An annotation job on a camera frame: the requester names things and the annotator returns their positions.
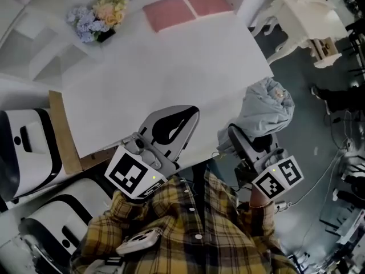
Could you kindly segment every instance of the plaid shirt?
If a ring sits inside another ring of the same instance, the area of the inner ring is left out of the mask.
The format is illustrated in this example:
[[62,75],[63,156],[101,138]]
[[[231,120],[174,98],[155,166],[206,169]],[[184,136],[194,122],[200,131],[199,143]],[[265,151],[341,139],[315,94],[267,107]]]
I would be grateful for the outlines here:
[[296,273],[274,238],[273,203],[237,207],[235,193],[209,171],[204,182],[204,226],[191,209],[196,204],[184,179],[172,177],[144,204],[129,203],[116,191],[111,209],[90,221],[71,258],[71,273],[117,256],[115,249],[126,238],[150,228],[159,230],[159,241],[126,256],[123,273]]

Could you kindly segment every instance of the wooden board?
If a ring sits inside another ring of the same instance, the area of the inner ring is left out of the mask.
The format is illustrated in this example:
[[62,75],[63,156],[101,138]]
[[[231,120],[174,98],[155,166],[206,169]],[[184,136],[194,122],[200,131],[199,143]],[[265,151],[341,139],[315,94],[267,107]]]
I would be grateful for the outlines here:
[[77,174],[113,157],[115,147],[87,155],[80,159],[68,126],[62,94],[49,92],[51,121],[59,154],[67,174]]

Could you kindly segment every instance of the gray cloth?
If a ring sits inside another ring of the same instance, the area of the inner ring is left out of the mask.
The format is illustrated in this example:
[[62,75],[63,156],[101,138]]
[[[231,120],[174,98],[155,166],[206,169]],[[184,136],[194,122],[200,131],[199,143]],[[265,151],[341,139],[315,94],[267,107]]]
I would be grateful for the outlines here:
[[253,140],[284,129],[293,117],[294,107],[289,92],[271,78],[249,86],[238,118],[218,132],[218,151],[234,152],[227,132],[229,124],[236,124]]

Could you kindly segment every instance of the hydrangea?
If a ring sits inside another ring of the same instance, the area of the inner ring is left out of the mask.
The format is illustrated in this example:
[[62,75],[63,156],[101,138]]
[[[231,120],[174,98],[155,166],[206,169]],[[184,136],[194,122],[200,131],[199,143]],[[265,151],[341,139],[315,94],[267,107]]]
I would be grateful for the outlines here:
[[105,24],[104,21],[93,21],[87,24],[87,27],[91,31],[102,31],[105,33],[109,30],[109,27]]
[[76,33],[83,43],[95,41],[95,36],[90,31],[85,31],[85,32],[77,31]]
[[97,32],[106,32],[109,27],[104,21],[96,21],[95,14],[85,6],[76,7],[67,14],[67,22],[76,28],[76,33],[82,42],[93,42]]

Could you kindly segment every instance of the flower vase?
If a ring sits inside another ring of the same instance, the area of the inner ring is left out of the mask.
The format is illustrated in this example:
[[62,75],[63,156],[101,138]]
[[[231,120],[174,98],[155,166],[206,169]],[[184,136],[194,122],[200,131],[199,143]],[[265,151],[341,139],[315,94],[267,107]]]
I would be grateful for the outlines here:
[[113,35],[115,35],[115,30],[114,29],[109,29],[105,33],[100,33],[98,38],[96,39],[96,41],[99,42],[99,43],[103,43]]

